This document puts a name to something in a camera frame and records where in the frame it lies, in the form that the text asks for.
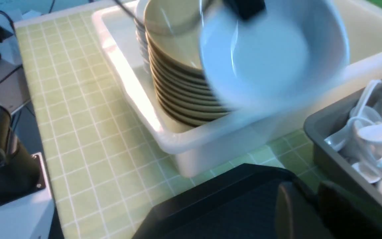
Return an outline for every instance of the ceramic bowl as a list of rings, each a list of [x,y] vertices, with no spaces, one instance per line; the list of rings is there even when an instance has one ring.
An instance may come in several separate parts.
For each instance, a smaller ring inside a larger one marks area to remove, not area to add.
[[[274,114],[340,84],[349,43],[332,2],[265,0],[266,12],[245,24],[226,6],[213,9],[200,56],[214,94],[232,109]]]
[[[144,12],[144,20],[147,28],[169,29],[180,26],[190,20],[200,11],[200,3],[207,0],[153,0],[147,4]],[[199,54],[200,26],[196,26],[189,32],[174,37],[159,35],[151,30],[147,32],[155,47],[171,61],[180,67],[202,74],[202,66]]]

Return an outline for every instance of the table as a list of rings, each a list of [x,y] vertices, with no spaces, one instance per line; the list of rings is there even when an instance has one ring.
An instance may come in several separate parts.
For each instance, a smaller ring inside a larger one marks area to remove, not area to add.
[[[241,163],[285,167],[313,189],[302,130],[188,179],[138,120],[99,49],[91,14],[111,1],[19,22],[16,33],[66,238],[131,238],[150,208]]]

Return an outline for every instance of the grid line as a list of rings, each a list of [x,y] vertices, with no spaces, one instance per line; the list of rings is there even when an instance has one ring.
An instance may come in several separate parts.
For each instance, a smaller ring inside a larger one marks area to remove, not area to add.
[[[60,37],[61,37],[60,30],[59,30],[59,28],[58,28],[57,25],[56,25],[56,29],[57,29],[58,34],[59,34]],[[64,50],[67,51],[67,48],[65,47],[64,43],[62,43],[62,45],[63,45],[63,47],[64,47]],[[71,63],[71,60],[72,60],[72,59],[70,59],[70,66],[72,67],[72,69],[74,69],[73,64]],[[79,83],[79,79],[78,79],[78,76],[77,76],[76,72],[74,72],[73,74],[75,75],[76,81]],[[63,98],[64,98],[65,103],[67,103],[67,100],[66,100],[64,91],[62,91],[62,95],[63,95]],[[68,115],[69,115],[69,117],[70,117],[70,121],[71,121],[71,123],[73,124],[73,118],[72,118],[72,115],[70,114],[70,111],[69,111],[69,110],[68,110]],[[77,139],[78,143],[80,144],[80,139],[79,139],[79,136],[78,136],[76,130],[75,130],[75,136],[76,136],[76,139]],[[85,157],[85,153],[83,152],[82,148],[81,148],[81,147],[79,147],[79,148],[80,148],[82,157]],[[87,166],[86,164],[85,164],[85,168],[86,168],[86,170],[87,170],[87,173],[88,173],[89,178],[91,179],[91,173],[90,173],[89,168],[88,168],[88,166]],[[109,234],[109,231],[108,231],[108,228],[107,228],[107,225],[106,225],[106,223],[105,223],[105,219],[104,219],[104,216],[103,216],[103,213],[102,213],[102,210],[101,210],[101,204],[100,204],[99,198],[98,198],[98,196],[97,196],[97,192],[96,192],[96,189],[95,189],[95,187],[94,187],[94,182],[92,181],[92,179],[90,180],[90,182],[91,182],[91,186],[92,186],[92,191],[94,192],[94,197],[95,197],[95,199],[96,199],[96,201],[97,201],[97,206],[98,206],[98,210],[99,210],[98,212],[100,213],[101,219],[103,220],[103,226],[104,226],[104,230],[105,230],[105,232],[106,232],[106,236],[107,236],[107,235]]]
[[[95,73],[94,73],[94,69],[91,68],[91,72],[92,72],[94,78],[96,78]],[[113,112],[112,112],[112,109],[111,109],[110,107],[109,107],[109,111],[110,111],[110,114],[111,114],[112,118],[114,119],[115,116],[114,116],[114,114],[113,114]],[[116,121],[115,121],[115,125],[116,125],[116,127],[117,127],[117,129],[118,129],[118,131],[119,131],[119,133],[120,133],[121,138],[123,139],[123,142],[126,144],[126,141],[125,141],[125,138],[124,138],[124,136],[123,136],[122,130],[120,129],[120,127],[119,127],[119,125],[118,125],[118,123],[117,123]],[[140,180],[141,180],[142,185],[145,185],[145,184],[144,184],[144,180],[142,179],[141,173],[139,172],[139,170],[137,170],[137,166],[136,166],[136,164],[135,164],[135,162],[134,162],[134,160],[133,160],[133,157],[132,157],[132,154],[131,154],[131,152],[130,152],[130,150],[129,150],[128,145],[126,145],[126,151],[128,152],[129,156],[132,158],[132,163],[133,163],[133,165],[134,165],[134,167],[135,167],[135,169],[136,169],[136,171],[137,171],[137,174],[138,174],[138,176],[139,176],[139,178],[140,178]],[[113,174],[115,174],[114,169],[113,169],[113,166],[111,165],[111,162],[110,162],[110,161],[109,161],[109,164],[110,164],[110,168],[111,168]],[[144,188],[144,189],[145,189],[145,193],[147,194],[148,200],[150,200],[151,205],[154,206],[154,205],[153,205],[153,201],[151,200],[151,197],[150,197],[150,194],[148,193],[147,188]]]
[[[57,143],[57,142],[56,142],[56,148],[57,148],[57,151],[59,151],[59,146],[58,146],[58,143]],[[64,170],[64,166],[63,166],[63,164],[61,164],[61,169],[62,169],[63,174],[65,174],[65,170]],[[66,177],[64,177],[64,181],[65,181],[66,185],[68,185],[68,182],[67,182],[67,178],[66,178]],[[67,189],[68,195],[71,195],[69,187],[67,187],[66,189]],[[71,207],[72,207],[73,217],[74,217],[74,220],[75,220],[75,223],[76,223],[76,229],[77,229],[77,233],[78,233],[78,235],[79,235],[79,239],[80,239],[80,238],[81,238],[81,235],[80,235],[80,231],[79,231],[79,224],[77,223],[77,220],[76,220],[76,214],[75,214],[75,211],[74,211],[75,209],[74,209],[74,207],[73,207],[73,201],[72,201],[72,198],[71,198],[71,197],[69,197],[69,201],[70,201],[70,205],[71,205]]]

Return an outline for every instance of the white surface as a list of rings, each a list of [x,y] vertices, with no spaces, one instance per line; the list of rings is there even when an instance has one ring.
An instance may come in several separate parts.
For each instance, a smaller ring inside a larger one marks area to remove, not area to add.
[[[135,25],[117,7],[107,8],[93,15],[102,49],[123,86],[125,95],[140,120],[149,129],[160,147],[175,154],[176,164],[182,175],[192,177],[236,156],[240,156],[286,133],[302,128],[303,122],[312,113],[365,87],[372,79],[382,79],[382,10],[366,5],[359,0],[336,0],[348,31],[357,30],[364,35],[350,36],[352,41],[363,41],[367,48],[357,47],[350,52],[358,59],[349,65],[343,85],[322,96],[315,103],[274,116],[257,116],[245,112],[234,112],[197,128],[189,128],[169,118],[158,106],[150,76],[142,69],[139,44],[135,36]],[[133,9],[135,2],[128,6]],[[355,23],[353,18],[369,15],[369,21]]]
[[[41,168],[45,189],[0,207],[0,239],[48,238],[55,207],[43,161]]]
[[[214,10],[200,36],[214,94],[231,109],[271,115],[337,86],[349,43],[331,1],[266,0],[248,23],[226,6]]]

